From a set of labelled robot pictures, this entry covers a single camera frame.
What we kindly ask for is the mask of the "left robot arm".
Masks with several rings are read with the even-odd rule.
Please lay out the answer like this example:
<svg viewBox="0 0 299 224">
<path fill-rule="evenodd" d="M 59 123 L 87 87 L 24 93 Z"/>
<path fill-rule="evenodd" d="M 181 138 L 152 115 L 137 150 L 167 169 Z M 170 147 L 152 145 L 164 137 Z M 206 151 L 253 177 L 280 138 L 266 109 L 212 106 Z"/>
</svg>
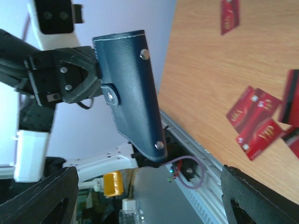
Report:
<svg viewBox="0 0 299 224">
<path fill-rule="evenodd" d="M 0 80 L 24 94 L 19 112 L 19 139 L 14 179 L 32 186 L 0 206 L 3 224 L 68 224 L 75 208 L 78 183 L 96 176 L 136 168 L 134 148 L 124 144 L 80 166 L 63 167 L 46 158 L 56 105 L 79 103 L 100 95 L 101 73 L 89 46 L 41 51 L 2 30 Z"/>
</svg>

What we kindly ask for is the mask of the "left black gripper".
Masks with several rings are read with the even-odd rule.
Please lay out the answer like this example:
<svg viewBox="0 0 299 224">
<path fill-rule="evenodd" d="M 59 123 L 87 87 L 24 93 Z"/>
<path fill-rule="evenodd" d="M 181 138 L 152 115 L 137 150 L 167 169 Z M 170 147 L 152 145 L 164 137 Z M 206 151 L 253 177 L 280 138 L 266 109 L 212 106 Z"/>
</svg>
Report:
<svg viewBox="0 0 299 224">
<path fill-rule="evenodd" d="M 90 46 L 56 49 L 55 55 L 53 50 L 37 51 L 24 64 L 40 106 L 80 102 L 90 98 L 99 83 L 98 63 Z"/>
</svg>

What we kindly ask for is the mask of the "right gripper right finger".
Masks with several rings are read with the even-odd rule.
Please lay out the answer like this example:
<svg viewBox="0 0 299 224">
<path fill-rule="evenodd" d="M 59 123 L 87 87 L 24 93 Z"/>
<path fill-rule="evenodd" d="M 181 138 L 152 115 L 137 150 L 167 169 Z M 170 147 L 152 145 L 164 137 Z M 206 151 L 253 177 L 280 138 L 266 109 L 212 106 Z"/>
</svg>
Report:
<svg viewBox="0 0 299 224">
<path fill-rule="evenodd" d="M 240 169 L 224 165 L 222 201 L 230 224 L 297 224 L 299 205 Z"/>
</svg>

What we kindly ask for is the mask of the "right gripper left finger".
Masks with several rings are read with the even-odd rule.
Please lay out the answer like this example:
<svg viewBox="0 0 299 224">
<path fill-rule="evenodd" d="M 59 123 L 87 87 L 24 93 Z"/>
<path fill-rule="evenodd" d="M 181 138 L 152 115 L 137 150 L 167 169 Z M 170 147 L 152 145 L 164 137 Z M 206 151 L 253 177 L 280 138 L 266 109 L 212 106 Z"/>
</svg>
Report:
<svg viewBox="0 0 299 224">
<path fill-rule="evenodd" d="M 78 196 L 75 167 L 65 167 L 0 206 L 2 224 L 69 224 Z"/>
</svg>

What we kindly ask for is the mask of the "blue leather card holder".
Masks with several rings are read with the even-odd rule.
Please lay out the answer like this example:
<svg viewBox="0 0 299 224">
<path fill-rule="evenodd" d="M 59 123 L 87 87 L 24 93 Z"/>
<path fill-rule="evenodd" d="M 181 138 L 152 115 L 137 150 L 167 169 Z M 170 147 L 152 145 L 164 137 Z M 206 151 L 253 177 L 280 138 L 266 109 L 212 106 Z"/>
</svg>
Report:
<svg viewBox="0 0 299 224">
<path fill-rule="evenodd" d="M 93 38 L 101 89 L 117 131 L 147 159 L 167 157 L 144 30 Z"/>
</svg>

